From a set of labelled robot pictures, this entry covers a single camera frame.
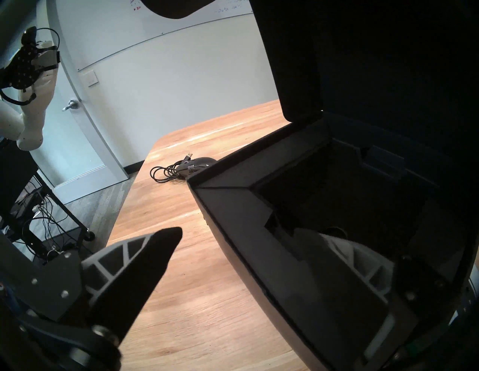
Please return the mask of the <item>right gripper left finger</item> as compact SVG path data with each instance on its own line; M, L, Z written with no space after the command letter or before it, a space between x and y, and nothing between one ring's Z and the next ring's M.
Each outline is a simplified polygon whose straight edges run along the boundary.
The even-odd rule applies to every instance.
M81 261L64 253L22 284L32 370L120 370L119 346L163 277L181 227L120 241Z

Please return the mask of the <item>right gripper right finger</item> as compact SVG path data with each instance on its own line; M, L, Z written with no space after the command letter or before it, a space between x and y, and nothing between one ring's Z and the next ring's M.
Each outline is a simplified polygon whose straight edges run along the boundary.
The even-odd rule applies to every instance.
M392 366L415 340L425 351L446 327L461 288L416 255L390 261L365 245L296 228L299 256L311 270L322 301L352 347L353 370Z

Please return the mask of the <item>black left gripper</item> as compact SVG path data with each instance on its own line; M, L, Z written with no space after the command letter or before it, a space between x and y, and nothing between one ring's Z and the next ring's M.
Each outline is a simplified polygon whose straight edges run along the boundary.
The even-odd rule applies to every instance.
M59 64L60 53L56 45L37 48L36 41L26 43L1 69L1 89L25 90L38 80L42 71L58 69Z

